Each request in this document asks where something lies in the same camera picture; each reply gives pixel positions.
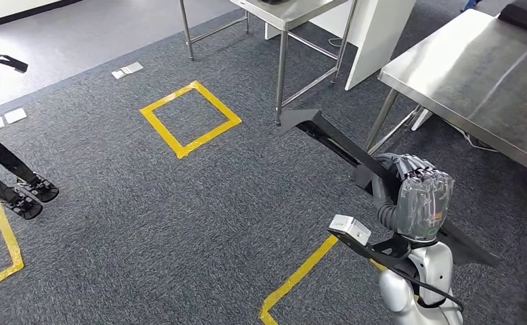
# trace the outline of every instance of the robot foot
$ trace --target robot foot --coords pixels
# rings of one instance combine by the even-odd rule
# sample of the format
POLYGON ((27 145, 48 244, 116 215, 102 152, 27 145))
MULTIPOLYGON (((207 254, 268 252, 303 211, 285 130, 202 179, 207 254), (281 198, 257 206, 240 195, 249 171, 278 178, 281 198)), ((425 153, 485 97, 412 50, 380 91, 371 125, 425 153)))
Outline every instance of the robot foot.
POLYGON ((26 220, 34 219, 40 214, 40 212, 42 212, 42 204, 16 188, 14 191, 18 193, 19 197, 10 202, 2 201, 7 208, 26 220))
POLYGON ((22 179, 18 179, 16 183, 42 203, 47 203, 55 199, 58 193, 60 193, 58 188, 37 173, 35 175, 36 179, 32 183, 26 183, 22 179))

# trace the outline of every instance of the white floor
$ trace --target white floor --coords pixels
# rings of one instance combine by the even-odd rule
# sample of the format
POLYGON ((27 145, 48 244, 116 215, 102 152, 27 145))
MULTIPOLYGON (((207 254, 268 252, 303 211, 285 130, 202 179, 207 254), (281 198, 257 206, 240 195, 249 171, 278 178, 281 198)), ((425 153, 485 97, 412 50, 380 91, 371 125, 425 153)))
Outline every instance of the white floor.
MULTIPOLYGON (((237 9, 229 0, 188 0, 190 26, 237 9)), ((84 0, 0 26, 0 105, 183 30, 177 0, 84 0)))

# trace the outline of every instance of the steel countertop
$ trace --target steel countertop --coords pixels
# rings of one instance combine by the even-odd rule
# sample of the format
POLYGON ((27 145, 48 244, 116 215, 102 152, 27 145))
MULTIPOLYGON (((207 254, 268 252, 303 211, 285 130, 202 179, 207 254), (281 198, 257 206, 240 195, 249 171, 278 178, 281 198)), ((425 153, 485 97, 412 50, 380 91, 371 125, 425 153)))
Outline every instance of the steel countertop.
POLYGON ((270 5, 261 0, 230 1, 279 30, 295 28, 347 2, 347 0, 287 0, 277 5, 270 5))
POLYGON ((526 30, 467 10, 379 79, 527 167, 526 30))

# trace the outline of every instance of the humanoid robot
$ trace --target humanoid robot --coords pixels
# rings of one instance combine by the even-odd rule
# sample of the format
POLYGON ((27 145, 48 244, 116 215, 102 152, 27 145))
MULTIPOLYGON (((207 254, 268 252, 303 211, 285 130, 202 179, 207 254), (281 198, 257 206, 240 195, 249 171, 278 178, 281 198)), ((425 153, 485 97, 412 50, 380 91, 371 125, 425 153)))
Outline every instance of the humanoid robot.
POLYGON ((453 179, 416 156, 370 156, 320 110, 285 111, 281 125, 284 131, 299 128, 350 163, 356 185, 373 195, 378 220, 394 232, 391 239, 369 243, 371 231, 345 215, 336 215, 328 231, 386 267, 379 288, 396 324, 462 325, 464 306, 451 290, 453 265, 494 267, 499 261, 446 219, 453 179))
MULTIPOLYGON (((11 66, 21 73, 28 69, 27 64, 5 55, 0 55, 0 64, 11 66)), ((30 170, 1 143, 0 165, 18 177, 16 186, 12 188, 0 181, 0 201, 19 216, 25 219, 35 218, 43 209, 40 202, 52 201, 58 195, 59 191, 56 186, 30 170)))

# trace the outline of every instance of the black cable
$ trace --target black cable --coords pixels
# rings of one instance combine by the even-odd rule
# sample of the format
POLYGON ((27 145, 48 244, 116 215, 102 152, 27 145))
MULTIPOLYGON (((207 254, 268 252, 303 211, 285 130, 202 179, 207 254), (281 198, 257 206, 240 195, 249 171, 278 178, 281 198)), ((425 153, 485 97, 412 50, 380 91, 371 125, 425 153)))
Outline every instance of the black cable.
POLYGON ((443 296, 444 298, 447 298, 448 300, 456 303, 458 306, 459 306, 459 310, 460 312, 462 313, 464 311, 464 305, 463 303, 459 300, 459 299, 456 299, 454 298, 453 296, 449 295, 448 293, 434 287, 434 286, 431 286, 430 284, 426 284, 426 283, 423 283, 423 282, 420 282, 419 280, 415 279, 415 278, 412 278, 411 276, 408 276, 404 273, 402 273, 401 271, 398 271, 397 269, 395 269, 394 267, 388 267, 386 266, 389 270, 393 271, 394 273, 398 274, 401 278, 404 278, 406 281, 410 281, 412 283, 415 283, 415 284, 418 284, 419 286, 422 286, 423 288, 425 289, 428 289, 430 291, 432 291, 433 293, 438 293, 439 295, 443 296))

